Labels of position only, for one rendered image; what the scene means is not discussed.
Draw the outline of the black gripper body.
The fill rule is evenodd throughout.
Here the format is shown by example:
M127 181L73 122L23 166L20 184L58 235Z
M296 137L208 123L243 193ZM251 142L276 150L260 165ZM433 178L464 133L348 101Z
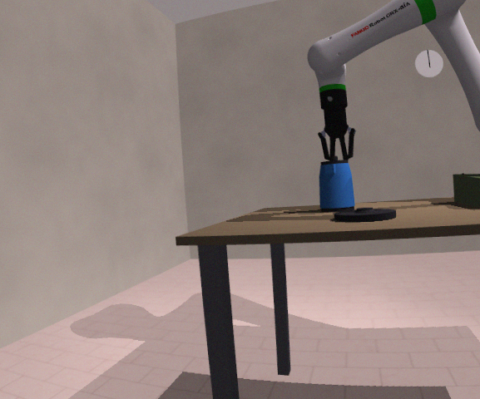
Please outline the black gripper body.
M334 139L339 138L337 128L341 128L342 132L342 137L347 132L348 129L348 124L346 120L346 110L344 106L331 106L324 108L324 122L325 122L325 127L324 131L327 133L329 136L329 130L330 128L334 129Z

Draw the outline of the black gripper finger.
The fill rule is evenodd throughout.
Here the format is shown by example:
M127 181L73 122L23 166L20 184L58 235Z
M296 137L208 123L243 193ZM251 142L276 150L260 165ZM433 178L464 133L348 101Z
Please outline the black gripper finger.
M354 153L354 134L356 130L350 127L348 127L347 130L349 131L349 154L347 154L346 145L345 145L344 138L342 137L341 128L340 127L337 128L344 160L348 160L349 158L352 158Z
M321 139L321 144L322 144L322 148L323 148L323 152L324 152L324 158L326 160L329 160L330 161L330 156L335 156L335 141L336 139L334 139L334 129L333 128L330 128L329 130L329 140L330 140L330 153L328 151L328 146L327 146L327 143L326 143L326 135L325 135L325 131L321 131L318 133L318 136L319 138ZM328 152L328 154L327 154Z

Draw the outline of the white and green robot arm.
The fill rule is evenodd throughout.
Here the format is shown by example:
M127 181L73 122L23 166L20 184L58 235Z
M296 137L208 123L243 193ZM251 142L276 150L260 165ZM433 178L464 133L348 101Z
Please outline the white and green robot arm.
M480 53L459 11L465 1L393 0L343 31L314 43L307 58L319 83L321 109L348 106L346 62L424 24L450 61L480 131Z

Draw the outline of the dark grey round disc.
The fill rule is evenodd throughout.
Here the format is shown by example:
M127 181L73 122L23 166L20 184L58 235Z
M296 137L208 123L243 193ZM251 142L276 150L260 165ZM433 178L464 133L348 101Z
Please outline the dark grey round disc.
M395 209L357 208L334 213L334 219L342 222L370 222L396 217Z

